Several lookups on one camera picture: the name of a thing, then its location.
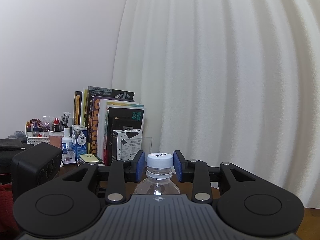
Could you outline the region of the purple book orange letters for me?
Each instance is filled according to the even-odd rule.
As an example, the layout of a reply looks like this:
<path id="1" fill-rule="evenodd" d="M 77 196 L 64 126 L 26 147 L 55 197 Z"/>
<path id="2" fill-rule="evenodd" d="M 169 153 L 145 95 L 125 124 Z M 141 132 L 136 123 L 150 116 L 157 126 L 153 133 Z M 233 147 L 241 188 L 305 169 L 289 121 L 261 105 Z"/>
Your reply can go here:
<path id="1" fill-rule="evenodd" d="M 106 111 L 108 105 L 131 106 L 134 101 L 123 101 L 116 99 L 103 98 L 102 96 L 93 96 L 91 104 L 90 120 L 90 144 L 89 153 L 96 155 L 101 160 L 104 159 L 104 136 Z"/>

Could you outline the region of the white dropper bottle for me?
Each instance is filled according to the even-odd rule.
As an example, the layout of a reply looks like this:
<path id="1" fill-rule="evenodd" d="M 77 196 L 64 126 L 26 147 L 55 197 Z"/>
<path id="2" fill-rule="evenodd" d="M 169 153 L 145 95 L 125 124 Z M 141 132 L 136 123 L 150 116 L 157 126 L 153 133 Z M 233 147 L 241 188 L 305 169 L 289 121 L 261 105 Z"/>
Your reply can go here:
<path id="1" fill-rule="evenodd" d="M 72 138 L 70 136 L 70 128 L 64 128 L 64 136 L 61 138 L 61 145 L 63 153 L 67 153 L 72 150 Z"/>

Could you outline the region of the white bottle cap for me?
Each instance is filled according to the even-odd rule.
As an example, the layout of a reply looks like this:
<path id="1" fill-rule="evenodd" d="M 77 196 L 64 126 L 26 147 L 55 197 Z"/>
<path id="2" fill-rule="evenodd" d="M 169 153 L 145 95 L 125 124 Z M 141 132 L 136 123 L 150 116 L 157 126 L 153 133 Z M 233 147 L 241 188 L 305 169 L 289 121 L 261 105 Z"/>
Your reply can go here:
<path id="1" fill-rule="evenodd" d="M 170 153 L 150 153 L 146 159 L 149 168 L 169 169 L 174 165 L 173 155 Z"/>

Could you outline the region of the metal tin with sticky notes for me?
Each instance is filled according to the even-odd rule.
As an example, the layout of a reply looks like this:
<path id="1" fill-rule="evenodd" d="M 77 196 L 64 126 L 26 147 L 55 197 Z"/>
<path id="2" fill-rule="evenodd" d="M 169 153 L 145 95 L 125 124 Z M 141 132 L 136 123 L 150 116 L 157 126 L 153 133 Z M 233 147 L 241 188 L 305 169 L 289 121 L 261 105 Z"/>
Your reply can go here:
<path id="1" fill-rule="evenodd" d="M 93 154 L 80 154 L 78 157 L 78 165 L 81 166 L 85 164 L 98 164 L 99 166 L 105 166 L 103 161 Z"/>

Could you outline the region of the small clear box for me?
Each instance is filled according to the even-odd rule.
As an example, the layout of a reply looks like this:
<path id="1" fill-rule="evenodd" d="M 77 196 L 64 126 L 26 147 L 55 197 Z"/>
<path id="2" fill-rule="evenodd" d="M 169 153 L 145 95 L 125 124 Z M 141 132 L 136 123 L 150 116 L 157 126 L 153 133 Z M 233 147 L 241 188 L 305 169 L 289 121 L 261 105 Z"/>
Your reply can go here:
<path id="1" fill-rule="evenodd" d="M 72 149 L 63 151 L 63 153 L 62 153 L 62 163 L 64 165 L 69 165 L 69 164 L 76 163 L 75 152 Z"/>

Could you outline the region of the pink paper cup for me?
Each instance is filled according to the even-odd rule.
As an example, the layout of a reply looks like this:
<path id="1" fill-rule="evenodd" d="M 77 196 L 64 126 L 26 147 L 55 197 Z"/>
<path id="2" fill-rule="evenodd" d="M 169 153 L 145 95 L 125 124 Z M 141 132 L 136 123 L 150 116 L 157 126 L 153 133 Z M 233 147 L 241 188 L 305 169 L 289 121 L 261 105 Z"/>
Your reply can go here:
<path id="1" fill-rule="evenodd" d="M 62 142 L 61 139 L 64 137 L 64 131 L 48 131 L 49 133 L 49 139 L 50 139 L 50 144 L 57 147 L 57 148 L 62 148 Z"/>

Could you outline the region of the white plastic basket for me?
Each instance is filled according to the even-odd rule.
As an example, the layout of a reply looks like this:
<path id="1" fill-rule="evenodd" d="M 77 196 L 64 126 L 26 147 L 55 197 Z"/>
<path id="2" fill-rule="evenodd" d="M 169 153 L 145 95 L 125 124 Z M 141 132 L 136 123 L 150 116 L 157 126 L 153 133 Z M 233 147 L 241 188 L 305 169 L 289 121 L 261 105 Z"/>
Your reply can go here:
<path id="1" fill-rule="evenodd" d="M 33 136 L 31 131 L 25 130 L 25 137 L 27 144 L 29 145 L 38 145 L 42 142 L 50 143 L 49 132 L 39 132 L 39 137 Z"/>

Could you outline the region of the blue white carton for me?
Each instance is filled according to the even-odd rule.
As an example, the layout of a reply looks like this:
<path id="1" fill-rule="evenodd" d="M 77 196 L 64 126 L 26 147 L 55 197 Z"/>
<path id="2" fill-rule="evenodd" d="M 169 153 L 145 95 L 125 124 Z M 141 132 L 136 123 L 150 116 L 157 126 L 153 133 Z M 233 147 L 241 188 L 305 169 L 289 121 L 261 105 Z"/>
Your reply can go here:
<path id="1" fill-rule="evenodd" d="M 81 154 L 87 154 L 87 127 L 72 125 L 72 149 L 77 158 Z"/>

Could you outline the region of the white curtain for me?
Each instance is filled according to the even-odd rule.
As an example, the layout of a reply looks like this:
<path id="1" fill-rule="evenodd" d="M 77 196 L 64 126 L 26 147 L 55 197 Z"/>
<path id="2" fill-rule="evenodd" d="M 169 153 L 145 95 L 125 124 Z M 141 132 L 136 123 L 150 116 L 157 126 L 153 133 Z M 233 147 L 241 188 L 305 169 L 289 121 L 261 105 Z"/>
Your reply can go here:
<path id="1" fill-rule="evenodd" d="M 319 0 L 114 0 L 112 85 L 153 150 L 234 163 L 319 207 Z"/>

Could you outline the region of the black zip case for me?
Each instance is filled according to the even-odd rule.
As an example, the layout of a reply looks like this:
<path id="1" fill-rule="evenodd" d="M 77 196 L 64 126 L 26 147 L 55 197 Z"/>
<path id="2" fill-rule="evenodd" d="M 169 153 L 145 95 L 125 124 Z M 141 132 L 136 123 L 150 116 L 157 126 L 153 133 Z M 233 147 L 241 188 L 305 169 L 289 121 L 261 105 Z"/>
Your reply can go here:
<path id="1" fill-rule="evenodd" d="M 5 148 L 1 146 L 0 149 L 0 173 L 10 173 L 11 161 L 16 151 L 11 148 Z"/>

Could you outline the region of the red cloth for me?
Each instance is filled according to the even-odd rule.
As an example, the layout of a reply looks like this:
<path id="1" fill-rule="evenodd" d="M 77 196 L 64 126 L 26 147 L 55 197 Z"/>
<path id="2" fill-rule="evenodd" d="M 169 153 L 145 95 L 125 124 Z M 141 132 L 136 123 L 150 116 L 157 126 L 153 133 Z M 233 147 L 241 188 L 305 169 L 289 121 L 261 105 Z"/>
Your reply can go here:
<path id="1" fill-rule="evenodd" d="M 18 225 L 13 215 L 13 195 L 12 185 L 5 184 L 0 186 L 0 217 L 1 217 L 1 232 L 13 230 L 19 232 Z"/>

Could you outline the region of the white product box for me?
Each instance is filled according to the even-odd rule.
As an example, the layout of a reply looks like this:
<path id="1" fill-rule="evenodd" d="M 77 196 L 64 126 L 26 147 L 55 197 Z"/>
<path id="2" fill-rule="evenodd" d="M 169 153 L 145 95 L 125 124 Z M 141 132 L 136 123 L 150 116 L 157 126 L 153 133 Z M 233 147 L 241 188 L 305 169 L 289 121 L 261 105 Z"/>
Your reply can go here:
<path id="1" fill-rule="evenodd" d="M 142 129 L 114 130 L 112 137 L 112 160 L 133 160 L 142 146 Z"/>

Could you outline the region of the black book teal characters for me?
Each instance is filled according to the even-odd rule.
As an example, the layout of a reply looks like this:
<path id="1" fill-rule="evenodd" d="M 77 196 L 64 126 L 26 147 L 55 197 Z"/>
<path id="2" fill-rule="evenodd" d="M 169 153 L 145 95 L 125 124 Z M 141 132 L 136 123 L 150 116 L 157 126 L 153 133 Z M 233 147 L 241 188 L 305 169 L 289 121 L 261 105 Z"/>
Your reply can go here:
<path id="1" fill-rule="evenodd" d="M 143 105 L 107 104 L 104 133 L 104 164 L 112 162 L 112 135 L 114 130 L 142 129 L 144 125 Z"/>

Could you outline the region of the black yellow book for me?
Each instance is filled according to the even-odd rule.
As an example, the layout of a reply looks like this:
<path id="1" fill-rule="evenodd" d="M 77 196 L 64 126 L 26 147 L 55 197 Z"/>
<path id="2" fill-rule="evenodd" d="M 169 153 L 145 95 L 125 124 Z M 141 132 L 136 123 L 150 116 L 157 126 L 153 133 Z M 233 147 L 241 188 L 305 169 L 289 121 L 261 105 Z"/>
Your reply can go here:
<path id="1" fill-rule="evenodd" d="M 75 91 L 74 93 L 74 107 L 73 107 L 73 124 L 79 125 L 81 121 L 81 102 L 82 91 Z"/>

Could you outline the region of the clear plastic water bottle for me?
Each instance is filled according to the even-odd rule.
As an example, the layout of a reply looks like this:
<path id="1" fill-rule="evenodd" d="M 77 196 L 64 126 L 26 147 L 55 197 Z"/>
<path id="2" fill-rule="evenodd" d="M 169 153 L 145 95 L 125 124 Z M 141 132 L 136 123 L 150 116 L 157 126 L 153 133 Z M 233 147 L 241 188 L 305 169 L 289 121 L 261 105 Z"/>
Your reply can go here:
<path id="1" fill-rule="evenodd" d="M 173 195 L 180 194 L 177 185 L 171 180 L 172 168 L 146 168 L 146 178 L 139 182 L 134 194 Z"/>

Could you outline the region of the clear acrylic bookend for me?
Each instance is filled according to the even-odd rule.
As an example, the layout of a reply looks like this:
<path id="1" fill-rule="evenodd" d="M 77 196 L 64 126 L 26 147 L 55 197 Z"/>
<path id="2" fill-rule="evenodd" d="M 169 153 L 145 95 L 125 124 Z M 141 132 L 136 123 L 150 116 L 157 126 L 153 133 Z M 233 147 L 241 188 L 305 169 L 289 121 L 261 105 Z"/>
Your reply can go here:
<path id="1" fill-rule="evenodd" d="M 145 158 L 152 152 L 152 137 L 143 137 L 141 150 L 145 154 Z"/>

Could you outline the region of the black wallet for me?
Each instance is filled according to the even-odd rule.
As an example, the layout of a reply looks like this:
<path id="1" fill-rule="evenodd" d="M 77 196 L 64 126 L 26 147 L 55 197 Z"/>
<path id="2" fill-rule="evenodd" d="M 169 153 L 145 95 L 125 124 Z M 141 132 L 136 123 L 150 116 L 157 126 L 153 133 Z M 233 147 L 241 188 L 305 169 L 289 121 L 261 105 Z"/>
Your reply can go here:
<path id="1" fill-rule="evenodd" d="M 0 140 L 0 151 L 17 151 L 25 150 L 24 144 L 19 139 L 1 139 Z"/>

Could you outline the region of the tall black white book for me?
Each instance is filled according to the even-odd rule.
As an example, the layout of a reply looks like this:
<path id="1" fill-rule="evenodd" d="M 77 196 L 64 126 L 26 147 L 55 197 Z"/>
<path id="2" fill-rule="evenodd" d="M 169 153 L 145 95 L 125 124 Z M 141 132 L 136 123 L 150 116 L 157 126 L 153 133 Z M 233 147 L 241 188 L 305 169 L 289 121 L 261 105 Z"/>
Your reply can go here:
<path id="1" fill-rule="evenodd" d="M 85 97 L 85 110 L 84 110 L 84 126 L 88 126 L 89 108 L 92 96 L 102 96 L 112 99 L 120 99 L 125 101 L 133 101 L 135 93 L 125 90 L 117 90 L 103 87 L 88 86 L 87 95 Z"/>

